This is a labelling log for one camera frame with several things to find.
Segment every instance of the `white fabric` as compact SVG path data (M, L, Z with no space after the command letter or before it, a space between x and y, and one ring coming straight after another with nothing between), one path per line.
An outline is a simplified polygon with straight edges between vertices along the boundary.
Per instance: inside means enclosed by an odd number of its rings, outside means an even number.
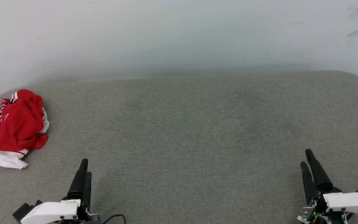
M44 111L44 129L40 131L40 133L47 132L47 129L49 128L49 121L47 118L47 113L45 112L45 109L42 108L42 111ZM28 150L23 149L18 152L9 152L9 151L0 151L0 166L1 167L7 167L7 168L15 168L15 169L22 169L24 167L27 167L28 164L22 161L21 159L25 154L27 154Z

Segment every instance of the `cable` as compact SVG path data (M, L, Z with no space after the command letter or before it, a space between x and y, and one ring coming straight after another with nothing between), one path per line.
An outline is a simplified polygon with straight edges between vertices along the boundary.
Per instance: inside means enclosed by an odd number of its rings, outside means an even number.
M102 224L106 224L106 223L108 223L112 218L114 218L114 217L120 217L120 216L123 218L124 224L126 224L125 216L124 216L123 214L112 215L112 216L110 216L110 218L108 218L108 219L107 219L106 221L104 221L104 223L102 223Z

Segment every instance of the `white wall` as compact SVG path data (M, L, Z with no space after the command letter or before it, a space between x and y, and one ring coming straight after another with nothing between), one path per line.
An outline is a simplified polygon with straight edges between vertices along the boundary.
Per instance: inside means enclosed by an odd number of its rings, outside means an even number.
M318 69L358 74L358 0L0 0L0 94Z

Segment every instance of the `white label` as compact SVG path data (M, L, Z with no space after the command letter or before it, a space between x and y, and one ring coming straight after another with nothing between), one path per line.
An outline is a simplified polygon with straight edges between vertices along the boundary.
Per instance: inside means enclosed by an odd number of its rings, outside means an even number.
M81 205L81 200L80 199L74 199L74 200L61 200L61 203L76 203L77 207L79 207Z

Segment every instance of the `gray fabric surface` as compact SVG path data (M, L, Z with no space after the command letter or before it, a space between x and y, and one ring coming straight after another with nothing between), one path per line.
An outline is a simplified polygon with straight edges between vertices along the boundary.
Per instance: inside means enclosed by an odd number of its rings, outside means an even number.
M0 223L14 223L23 203L64 197L82 158L92 212L128 224L298 223L307 148L336 187L358 189L358 77L349 73L27 89L44 98L49 139L24 170L0 167Z

